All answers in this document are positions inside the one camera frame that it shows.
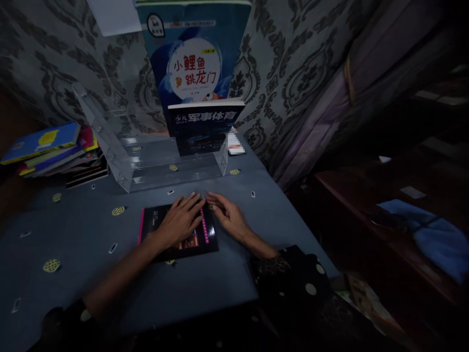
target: curtain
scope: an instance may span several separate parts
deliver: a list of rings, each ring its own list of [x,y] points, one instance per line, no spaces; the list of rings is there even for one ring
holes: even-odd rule
[[[290,132],[286,147],[277,149],[270,170],[280,187],[287,189],[307,175],[335,133],[333,143],[340,143],[351,125],[356,128],[383,109],[455,50],[456,35],[442,23],[443,14],[439,1],[381,4],[346,63]]]
[[[244,98],[236,127],[266,166],[379,2],[254,1],[229,95]],[[44,124],[86,125],[70,88],[80,81],[119,136],[164,131],[141,33],[103,37],[86,0],[2,0],[0,23],[0,86]]]

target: table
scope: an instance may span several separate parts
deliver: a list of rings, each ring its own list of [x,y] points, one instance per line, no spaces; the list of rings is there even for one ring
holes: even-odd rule
[[[40,337],[41,321],[54,307],[66,308],[91,289],[136,245],[142,208],[173,203],[192,191],[223,193],[238,204],[252,229],[276,248],[298,245],[318,256],[329,277],[339,272],[271,179],[253,151],[230,156],[224,177],[127,194],[113,176],[66,190],[40,191],[26,212],[11,219],[0,239],[0,340],[5,351],[24,351]],[[240,169],[238,175],[229,170]],[[58,203],[52,201],[61,193]],[[114,208],[127,209],[119,216]],[[20,238],[20,234],[31,234]],[[152,264],[125,301],[119,333],[161,327],[257,299],[248,270],[249,253],[215,219],[219,251],[177,260],[175,268]],[[116,243],[112,254],[108,251]],[[58,259],[55,273],[43,271]],[[21,297],[20,308],[11,313]]]

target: hand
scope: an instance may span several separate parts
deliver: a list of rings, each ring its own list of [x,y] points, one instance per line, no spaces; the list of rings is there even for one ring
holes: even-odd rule
[[[207,202],[212,206],[221,225],[235,240],[245,243],[247,237],[254,233],[238,206],[219,193],[207,192],[207,194],[209,195]]]
[[[160,227],[151,232],[145,241],[156,244],[163,251],[177,246],[194,232],[202,221],[202,215],[194,217],[200,212],[206,200],[197,203],[200,194],[195,195],[195,192],[186,199],[183,198],[181,196],[173,203]]]

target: book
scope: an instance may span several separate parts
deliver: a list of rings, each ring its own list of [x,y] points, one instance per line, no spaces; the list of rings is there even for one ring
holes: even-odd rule
[[[69,161],[72,161],[73,159],[83,155],[84,153],[85,151],[79,145],[75,147],[70,147],[70,149],[67,150],[65,153],[57,155],[45,162],[42,162],[41,164],[36,165],[34,167],[36,171],[26,176],[30,176],[30,177],[44,176],[51,170],[54,170],[58,168],[59,166],[62,166],[68,163]]]
[[[247,0],[137,0],[163,112],[228,95],[251,11]],[[171,125],[168,131],[173,136]]]
[[[6,152],[0,164],[7,165],[56,149],[74,146],[76,145],[79,133],[80,125],[77,122],[72,122],[18,138]]]
[[[96,139],[91,127],[82,129],[78,135],[78,140],[85,152],[90,152],[98,148],[98,140]]]
[[[96,181],[96,180],[98,180],[100,178],[103,178],[103,177],[106,177],[106,176],[109,176],[109,168],[107,167],[107,164],[106,164],[105,169],[96,170],[94,173],[88,174],[86,177],[83,177],[83,178],[75,180],[75,181],[67,182],[66,185],[65,185],[65,188],[70,189],[70,188],[74,188],[74,187],[77,187],[77,186],[81,186],[85,183],[89,183],[91,181]]]
[[[244,107],[238,99],[168,106],[179,155],[219,151]]]
[[[140,244],[150,232],[160,227],[170,208],[171,204],[142,209],[138,244]],[[177,246],[167,249],[156,256],[153,260],[154,262],[191,257],[218,250],[213,219],[208,204],[204,204],[202,209],[200,209],[200,214],[202,215],[202,221],[194,232]]]
[[[75,185],[77,181],[89,179],[90,177],[95,175],[104,175],[106,173],[108,174],[107,162],[106,158],[102,157],[100,158],[100,164],[97,166],[69,173],[67,176],[65,187],[68,188],[69,185]]]
[[[47,162],[48,160],[52,159],[52,158],[55,158],[59,155],[62,155],[64,153],[67,153],[69,152],[70,150],[72,150],[74,147],[68,147],[68,148],[64,148],[64,149],[59,149],[59,150],[56,150],[56,151],[52,151],[50,153],[47,153],[47,154],[43,154],[43,155],[40,155],[40,156],[37,156],[36,158],[33,158],[33,159],[30,159],[30,160],[27,160],[27,161],[24,161],[22,162],[19,167],[18,167],[18,170],[17,170],[17,173],[20,175],[20,176],[24,176],[24,175],[27,175],[27,174],[30,174],[30,173],[33,173],[36,171],[36,166],[37,165],[40,165],[44,162]]]
[[[97,166],[101,165],[101,163],[102,163],[101,158],[104,158],[103,152],[102,152],[101,149],[97,149],[97,150],[95,150],[95,152],[96,152],[96,159],[84,162],[83,164],[80,164],[80,165],[77,165],[77,166],[74,166],[74,167],[71,167],[70,169],[61,171],[60,173],[61,174],[68,174],[68,173],[71,173],[71,172],[84,171],[84,170],[88,170],[89,168],[93,168],[93,167],[97,167]]]
[[[81,165],[83,163],[87,163],[87,162],[90,162],[90,161],[96,160],[96,159],[97,159],[96,151],[90,151],[90,152],[85,153],[84,155],[76,157],[75,159],[69,161],[68,163],[66,163],[62,166],[59,166],[59,167],[49,171],[44,176],[52,176],[52,175],[55,175],[55,174],[58,174],[58,173],[66,173],[69,169],[71,169],[71,168],[73,168],[77,165]]]

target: blue book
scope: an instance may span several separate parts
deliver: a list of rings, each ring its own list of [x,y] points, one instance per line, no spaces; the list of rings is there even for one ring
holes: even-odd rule
[[[30,159],[52,150],[76,145],[80,125],[77,122],[51,127],[25,137],[18,138],[6,152],[0,164],[7,165]]]
[[[228,96],[252,2],[137,0],[136,5],[173,136],[169,105]]]
[[[85,151],[80,145],[74,146],[74,147],[69,147],[68,150],[60,155],[57,155],[53,158],[50,158],[49,160],[46,160],[38,165],[36,165],[34,168],[36,171],[31,174],[27,174],[27,177],[37,177],[44,175],[48,173],[49,171],[62,166],[69,161],[72,161],[73,159],[83,155]]]

